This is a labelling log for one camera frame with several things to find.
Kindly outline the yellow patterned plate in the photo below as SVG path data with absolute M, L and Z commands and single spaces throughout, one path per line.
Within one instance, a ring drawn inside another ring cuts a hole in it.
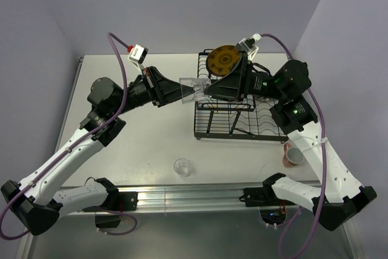
M 223 45 L 212 50 L 206 58 L 206 69 L 214 76 L 226 76 L 239 63 L 240 52 L 233 45 Z

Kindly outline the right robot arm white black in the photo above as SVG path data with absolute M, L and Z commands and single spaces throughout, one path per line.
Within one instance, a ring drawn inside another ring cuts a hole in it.
M 318 217 L 318 222 L 333 231 L 361 212 L 377 194 L 363 186 L 344 165 L 324 133 L 324 123 L 303 97 L 312 85 L 306 63 L 288 60 L 274 75 L 256 72 L 247 53 L 215 49 L 206 59 L 207 70 L 218 77 L 204 93 L 213 99 L 241 101 L 246 96 L 275 99 L 272 119 L 301 151 L 321 187 L 312 187 L 276 173 L 260 188 L 244 189 L 247 207 L 281 201 L 299 205 Z

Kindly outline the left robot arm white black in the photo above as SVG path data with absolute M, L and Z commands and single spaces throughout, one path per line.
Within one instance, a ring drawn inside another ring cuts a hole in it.
M 9 180 L 1 187 L 6 209 L 32 235 L 43 234 L 72 212 L 117 210 L 119 190 L 106 178 L 70 190 L 61 190 L 61 186 L 119 135 L 125 126 L 119 118 L 121 113 L 147 103 L 162 107 L 193 93 L 192 87 L 167 79 L 154 66 L 146 67 L 124 87 L 107 77 L 97 79 L 87 97 L 92 109 L 72 137 L 32 174 L 19 182 Z

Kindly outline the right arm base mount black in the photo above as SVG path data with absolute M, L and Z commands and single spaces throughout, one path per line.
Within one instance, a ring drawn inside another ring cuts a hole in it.
M 273 206 L 277 198 L 271 187 L 247 187 L 243 189 L 239 201 L 246 207 Z

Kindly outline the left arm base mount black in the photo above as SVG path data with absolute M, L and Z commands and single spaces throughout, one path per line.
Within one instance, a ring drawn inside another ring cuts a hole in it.
M 92 206 L 82 211 L 95 213 L 95 226 L 98 232 L 109 236 L 121 236 L 132 233 L 138 225 L 138 220 L 130 213 L 136 210 L 137 203 L 137 192 L 119 192 L 118 200 L 112 206 Z M 111 231 L 125 221 L 132 224 L 129 230 L 124 232 Z

